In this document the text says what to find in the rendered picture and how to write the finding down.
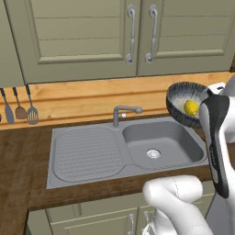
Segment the wide olive wall cupboard door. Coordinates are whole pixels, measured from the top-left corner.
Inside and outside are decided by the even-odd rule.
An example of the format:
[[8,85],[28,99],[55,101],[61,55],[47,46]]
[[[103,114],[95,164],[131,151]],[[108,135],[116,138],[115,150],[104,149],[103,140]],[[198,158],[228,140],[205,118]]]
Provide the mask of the wide olive wall cupboard door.
[[[141,0],[4,0],[29,84],[133,77]],[[136,7],[133,63],[130,54]]]

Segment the yellow lemon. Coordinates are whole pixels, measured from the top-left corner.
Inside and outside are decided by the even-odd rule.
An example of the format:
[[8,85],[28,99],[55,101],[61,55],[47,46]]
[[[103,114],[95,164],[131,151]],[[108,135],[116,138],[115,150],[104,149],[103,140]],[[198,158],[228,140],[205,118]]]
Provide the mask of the yellow lemon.
[[184,109],[185,109],[185,113],[188,116],[194,117],[198,113],[198,103],[193,100],[187,100],[185,102]]

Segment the grey hanging spoon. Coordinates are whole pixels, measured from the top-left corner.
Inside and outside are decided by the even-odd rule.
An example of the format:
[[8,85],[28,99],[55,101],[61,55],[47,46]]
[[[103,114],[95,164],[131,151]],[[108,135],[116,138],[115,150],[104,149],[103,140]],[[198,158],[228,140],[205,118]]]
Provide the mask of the grey hanging spoon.
[[5,106],[6,121],[8,124],[14,124],[15,118],[14,118],[13,111],[12,111],[10,105],[7,103],[6,93],[3,88],[0,88],[0,91],[1,91],[2,97],[4,98],[5,105],[6,105]]

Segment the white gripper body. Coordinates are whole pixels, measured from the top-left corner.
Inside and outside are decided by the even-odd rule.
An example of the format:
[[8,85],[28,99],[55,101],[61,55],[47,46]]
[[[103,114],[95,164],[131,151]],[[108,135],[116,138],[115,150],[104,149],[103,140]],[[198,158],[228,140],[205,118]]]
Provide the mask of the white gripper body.
[[226,84],[225,83],[216,83],[216,84],[211,84],[208,89],[215,95],[219,95],[223,89],[225,88]]

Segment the dark striped bowl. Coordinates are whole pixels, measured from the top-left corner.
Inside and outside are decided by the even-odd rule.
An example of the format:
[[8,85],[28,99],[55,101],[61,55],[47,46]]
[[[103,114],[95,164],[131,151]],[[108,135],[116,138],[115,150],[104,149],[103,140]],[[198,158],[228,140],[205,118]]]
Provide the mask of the dark striped bowl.
[[185,102],[192,100],[200,105],[212,92],[208,87],[192,83],[179,82],[172,84],[166,93],[166,106],[172,118],[189,128],[200,128],[198,115],[190,117],[185,113]]

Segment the olive base cupboard door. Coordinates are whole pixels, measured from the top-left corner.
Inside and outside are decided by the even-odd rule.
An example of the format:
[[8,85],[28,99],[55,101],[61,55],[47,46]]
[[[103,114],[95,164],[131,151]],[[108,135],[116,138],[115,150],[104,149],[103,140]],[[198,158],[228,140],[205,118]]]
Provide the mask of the olive base cupboard door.
[[124,209],[51,224],[53,235],[127,235],[129,214],[134,214],[135,228],[138,209]]
[[150,206],[142,206],[138,209],[138,217],[137,217],[137,226],[136,226],[136,235],[141,235],[142,230],[146,226],[146,218],[144,217],[143,213],[144,211],[149,211],[149,220],[151,222],[151,219],[154,215],[154,208]]

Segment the grey slotted hanging spatula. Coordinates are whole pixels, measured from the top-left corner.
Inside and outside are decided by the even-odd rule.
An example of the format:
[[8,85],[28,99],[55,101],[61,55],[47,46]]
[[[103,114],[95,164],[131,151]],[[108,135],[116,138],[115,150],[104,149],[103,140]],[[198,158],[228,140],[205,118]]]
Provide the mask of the grey slotted hanging spatula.
[[30,107],[28,109],[28,124],[29,125],[36,125],[39,123],[39,112],[38,110],[33,106],[32,100],[31,100],[31,93],[29,86],[26,85],[26,90],[28,94],[28,99],[30,103]]

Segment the plain olive wall cupboard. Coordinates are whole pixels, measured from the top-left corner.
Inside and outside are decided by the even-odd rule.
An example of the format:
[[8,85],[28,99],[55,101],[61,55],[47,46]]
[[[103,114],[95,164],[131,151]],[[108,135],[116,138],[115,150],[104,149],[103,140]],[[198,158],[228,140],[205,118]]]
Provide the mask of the plain olive wall cupboard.
[[4,0],[0,0],[0,87],[23,86]]

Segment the brown hanging spatula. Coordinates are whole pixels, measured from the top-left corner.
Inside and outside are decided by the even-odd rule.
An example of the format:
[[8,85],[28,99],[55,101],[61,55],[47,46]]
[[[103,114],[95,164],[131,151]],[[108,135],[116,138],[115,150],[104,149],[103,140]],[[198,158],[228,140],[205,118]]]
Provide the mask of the brown hanging spatula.
[[16,97],[16,100],[17,100],[17,108],[15,110],[16,118],[17,119],[27,119],[28,113],[27,113],[26,109],[20,105],[19,100],[18,100],[18,95],[17,95],[17,89],[15,87],[13,87],[13,92],[14,92],[14,96]]

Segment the grey sink with drainer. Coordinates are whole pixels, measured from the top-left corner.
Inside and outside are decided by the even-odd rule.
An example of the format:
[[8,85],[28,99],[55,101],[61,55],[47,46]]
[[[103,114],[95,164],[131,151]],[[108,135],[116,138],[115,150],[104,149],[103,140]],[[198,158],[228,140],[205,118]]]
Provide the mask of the grey sink with drainer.
[[56,128],[47,187],[81,185],[207,165],[197,133],[172,117]]

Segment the grey sink tap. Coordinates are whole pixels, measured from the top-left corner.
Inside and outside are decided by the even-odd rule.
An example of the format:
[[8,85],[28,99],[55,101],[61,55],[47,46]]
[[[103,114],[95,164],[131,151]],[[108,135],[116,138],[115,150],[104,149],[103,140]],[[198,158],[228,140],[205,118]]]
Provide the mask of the grey sink tap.
[[140,114],[143,112],[142,107],[140,106],[116,106],[114,108],[114,120],[113,120],[113,127],[117,128],[118,127],[118,112],[120,110],[124,110],[124,111],[134,111],[136,114]]

